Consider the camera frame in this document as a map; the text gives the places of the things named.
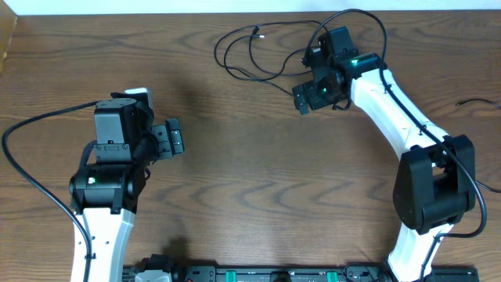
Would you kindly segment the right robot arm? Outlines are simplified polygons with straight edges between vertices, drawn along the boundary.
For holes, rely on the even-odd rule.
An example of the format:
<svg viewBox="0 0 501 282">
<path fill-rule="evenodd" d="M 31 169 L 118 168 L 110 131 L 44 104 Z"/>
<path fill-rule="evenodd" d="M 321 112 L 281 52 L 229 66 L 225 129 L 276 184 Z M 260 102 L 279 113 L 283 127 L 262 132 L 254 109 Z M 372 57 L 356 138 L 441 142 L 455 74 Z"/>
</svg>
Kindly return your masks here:
<svg viewBox="0 0 501 282">
<path fill-rule="evenodd" d="M 294 105 L 303 115 L 355 105 L 391 144 L 399 160 L 392 201 L 402 224 L 387 265 L 394 280 L 425 280 L 442 239 L 483 202 L 474 181 L 474 145 L 428 119 L 376 53 L 359 53 L 346 27 L 318 41 L 303 60 L 313 79 L 293 88 Z"/>
</svg>

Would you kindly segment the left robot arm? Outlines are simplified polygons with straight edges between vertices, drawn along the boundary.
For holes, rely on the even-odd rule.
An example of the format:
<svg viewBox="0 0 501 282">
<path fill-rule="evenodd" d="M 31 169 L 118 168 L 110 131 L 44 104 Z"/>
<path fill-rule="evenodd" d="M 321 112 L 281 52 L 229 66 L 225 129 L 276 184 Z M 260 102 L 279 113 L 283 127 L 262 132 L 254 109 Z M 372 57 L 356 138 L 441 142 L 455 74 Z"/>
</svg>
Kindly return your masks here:
<svg viewBox="0 0 501 282">
<path fill-rule="evenodd" d="M 96 140 L 71 177 L 71 206 L 78 220 L 72 281 L 119 281 L 124 254 L 150 164 L 182 154 L 180 123 L 153 123 L 147 92 L 112 93 L 96 104 Z"/>
</svg>

